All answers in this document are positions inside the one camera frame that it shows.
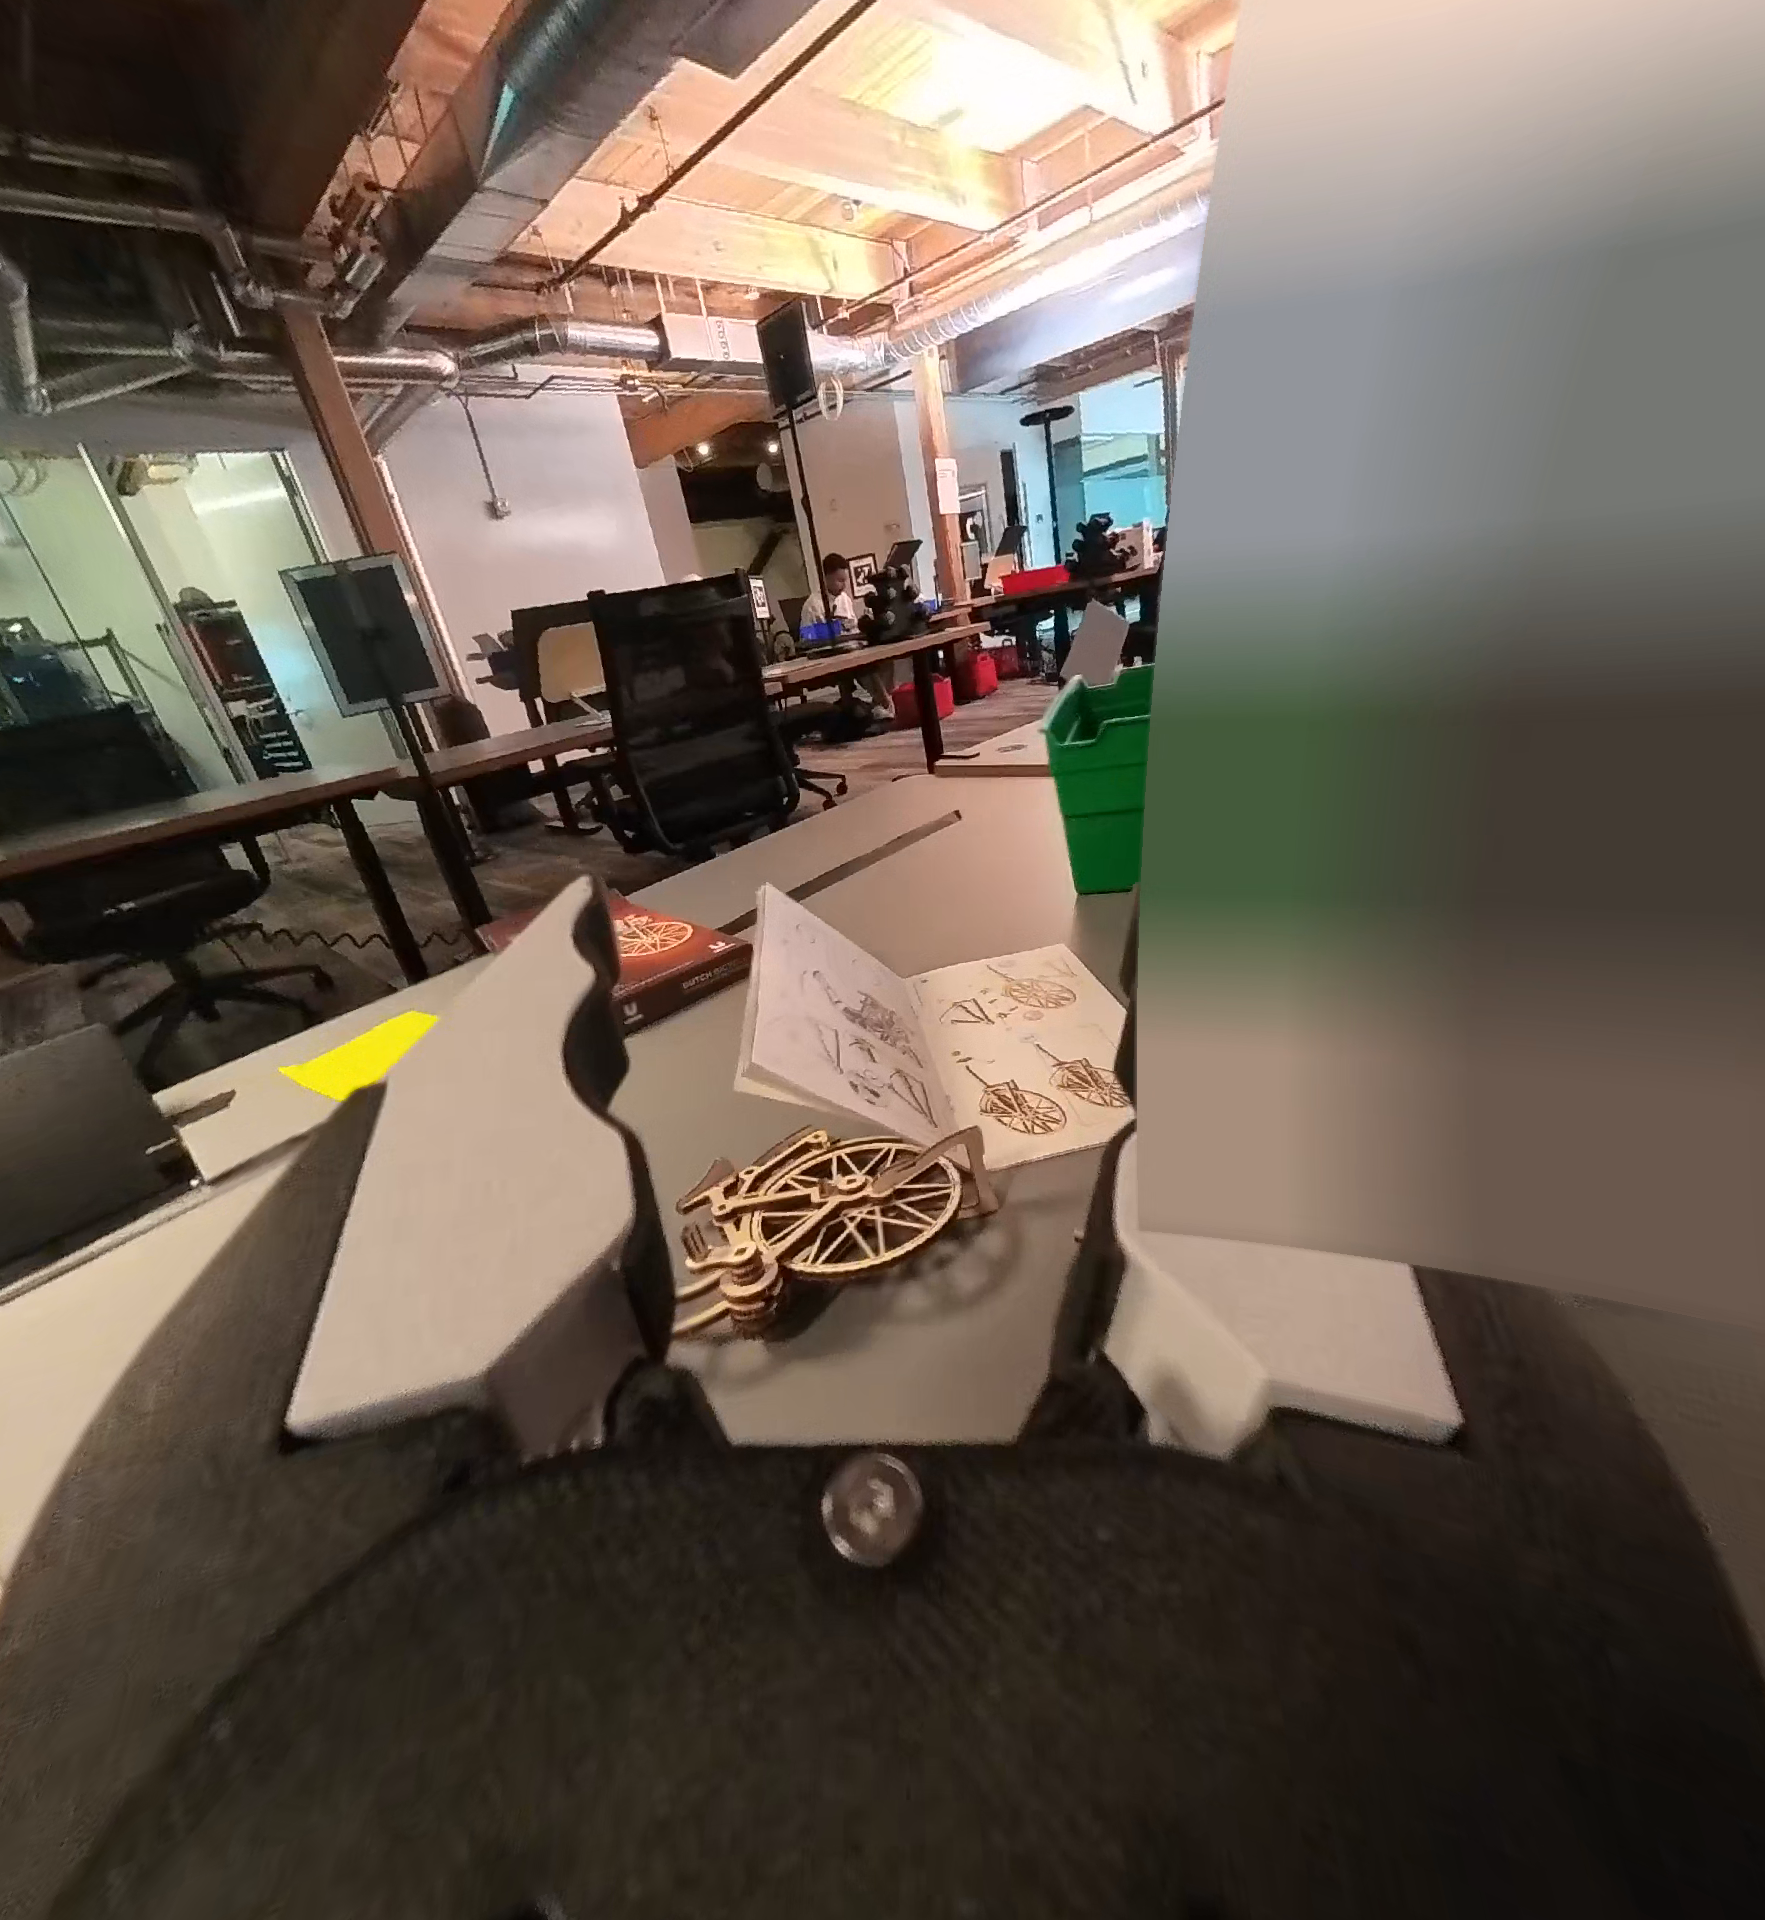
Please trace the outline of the green plastic bin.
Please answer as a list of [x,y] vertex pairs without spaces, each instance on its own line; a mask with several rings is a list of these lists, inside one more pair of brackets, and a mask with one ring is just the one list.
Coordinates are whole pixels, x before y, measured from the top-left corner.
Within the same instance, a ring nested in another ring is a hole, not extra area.
[[1070,679],[1055,694],[1042,739],[1066,860],[1081,896],[1138,885],[1152,664],[1121,669],[1109,684]]

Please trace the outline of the open instruction booklet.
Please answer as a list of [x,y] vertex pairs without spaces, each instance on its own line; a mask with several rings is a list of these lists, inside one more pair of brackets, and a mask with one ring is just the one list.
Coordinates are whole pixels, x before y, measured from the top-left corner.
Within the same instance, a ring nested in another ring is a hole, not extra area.
[[753,907],[737,1092],[914,1146],[978,1126],[994,1173],[1133,1120],[1123,1006],[1070,948],[902,977],[772,886]]

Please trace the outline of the dark red model kit box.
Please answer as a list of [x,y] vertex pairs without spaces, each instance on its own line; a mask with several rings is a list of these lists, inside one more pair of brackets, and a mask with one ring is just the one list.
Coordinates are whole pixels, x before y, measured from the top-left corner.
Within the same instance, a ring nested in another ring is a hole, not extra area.
[[[630,1036],[724,994],[751,971],[745,938],[644,907],[621,893],[605,893],[603,905],[614,977],[603,995],[605,1014],[590,1014],[592,1025],[607,1023]],[[461,1004],[512,1014],[541,1035],[564,1036],[579,1009],[573,923],[575,911],[559,895],[485,926],[489,965],[461,994]]]

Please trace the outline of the black display on stand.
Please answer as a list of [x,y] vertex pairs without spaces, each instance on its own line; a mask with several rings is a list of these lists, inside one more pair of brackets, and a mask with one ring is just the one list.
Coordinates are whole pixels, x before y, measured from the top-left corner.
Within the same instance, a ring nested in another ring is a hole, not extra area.
[[392,554],[284,567],[291,602],[342,717],[385,714],[407,750],[408,789],[443,889],[473,946],[491,919],[447,793],[430,771],[418,712],[454,698],[447,660],[402,557]]

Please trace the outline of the black hanging loudspeaker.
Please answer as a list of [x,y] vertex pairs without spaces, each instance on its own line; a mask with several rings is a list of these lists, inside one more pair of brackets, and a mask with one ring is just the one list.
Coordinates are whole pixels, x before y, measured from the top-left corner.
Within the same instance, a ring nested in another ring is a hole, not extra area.
[[779,415],[799,413],[821,385],[804,303],[787,300],[764,312],[753,323],[753,338],[772,409]]

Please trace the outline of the black mesh office chair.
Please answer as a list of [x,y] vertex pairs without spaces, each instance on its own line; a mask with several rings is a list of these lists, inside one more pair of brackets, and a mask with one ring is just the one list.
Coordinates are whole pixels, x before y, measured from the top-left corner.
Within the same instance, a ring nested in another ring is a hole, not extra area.
[[614,844],[701,862],[783,828],[804,792],[764,684],[745,574],[597,591],[584,608],[610,727],[590,792]]

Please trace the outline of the long dark wooden desk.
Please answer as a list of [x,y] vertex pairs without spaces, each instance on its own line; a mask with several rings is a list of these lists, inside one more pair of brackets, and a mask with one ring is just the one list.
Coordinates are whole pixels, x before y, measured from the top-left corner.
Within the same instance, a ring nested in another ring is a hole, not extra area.
[[938,705],[937,664],[952,672],[960,647],[986,637],[984,624],[960,627],[930,627],[887,644],[868,644],[844,655],[812,655],[764,669],[760,682],[768,698],[793,698],[818,684],[851,682],[859,675],[879,671],[894,663],[908,663],[914,690],[914,720],[921,734],[926,774],[932,776],[945,756],[942,717],[952,712]]
[[414,809],[432,844],[441,886],[461,926],[465,948],[478,953],[478,931],[491,922],[491,907],[470,872],[468,857],[455,846],[443,798],[482,778],[536,765],[551,768],[559,782],[570,782],[578,774],[564,768],[569,753],[590,755],[610,744],[610,720],[587,716],[432,755],[414,753],[408,764],[348,774],[280,776],[269,782],[143,804],[77,825],[37,828],[25,838],[0,842],[0,900],[20,896],[27,882],[52,875],[86,872],[150,852],[233,846],[326,818],[340,830],[348,862],[373,907],[380,935],[402,983],[414,987],[430,975],[428,960],[355,815],[355,804],[395,800]]

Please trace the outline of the wooden bicycle model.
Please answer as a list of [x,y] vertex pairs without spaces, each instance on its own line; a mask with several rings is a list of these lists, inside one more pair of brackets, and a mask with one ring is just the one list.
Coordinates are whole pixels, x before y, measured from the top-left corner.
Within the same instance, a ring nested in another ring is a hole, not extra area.
[[932,1146],[799,1128],[751,1164],[719,1159],[675,1200],[673,1336],[771,1336],[808,1296],[868,1284],[997,1210],[978,1126]]

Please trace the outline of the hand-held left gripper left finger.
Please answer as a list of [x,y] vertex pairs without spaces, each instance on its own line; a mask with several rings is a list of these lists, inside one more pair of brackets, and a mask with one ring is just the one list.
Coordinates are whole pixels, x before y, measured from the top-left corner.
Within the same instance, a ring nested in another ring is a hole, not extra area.
[[675,1276],[638,1139],[605,893],[567,886],[384,1081],[287,1431],[480,1413],[527,1460],[605,1438]]

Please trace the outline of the yellow sticky note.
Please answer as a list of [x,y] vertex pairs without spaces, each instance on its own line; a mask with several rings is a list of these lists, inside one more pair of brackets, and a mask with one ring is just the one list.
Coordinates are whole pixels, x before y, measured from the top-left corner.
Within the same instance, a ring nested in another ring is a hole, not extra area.
[[280,1068],[280,1074],[293,1088],[328,1102],[342,1102],[355,1092],[381,1084],[436,1027],[436,1014],[402,1011],[309,1061]]

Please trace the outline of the flat wooden part sheet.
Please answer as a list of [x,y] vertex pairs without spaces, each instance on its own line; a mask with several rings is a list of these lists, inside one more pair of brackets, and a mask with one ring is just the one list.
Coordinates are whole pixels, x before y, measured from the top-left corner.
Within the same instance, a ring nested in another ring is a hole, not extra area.
[[1045,731],[1040,721],[1030,721],[1020,728],[973,740],[937,758],[930,774],[932,778],[945,780],[1045,780],[1052,776]]

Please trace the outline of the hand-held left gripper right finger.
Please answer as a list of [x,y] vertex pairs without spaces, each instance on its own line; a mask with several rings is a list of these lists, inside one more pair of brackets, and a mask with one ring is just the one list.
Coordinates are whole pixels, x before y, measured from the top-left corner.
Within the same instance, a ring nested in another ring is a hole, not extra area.
[[1136,1126],[1105,1147],[1064,1285],[1064,1391],[1226,1460],[1279,1413],[1447,1445],[1465,1415],[1405,1262],[1151,1230]]

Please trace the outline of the dark grey laptop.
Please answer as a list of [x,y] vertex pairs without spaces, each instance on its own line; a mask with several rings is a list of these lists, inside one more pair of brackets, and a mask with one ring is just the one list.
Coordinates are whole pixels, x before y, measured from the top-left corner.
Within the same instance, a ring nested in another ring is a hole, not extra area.
[[233,1100],[233,1070],[154,1092],[98,1025],[0,1060],[0,1304],[191,1210],[207,1177],[187,1135]]

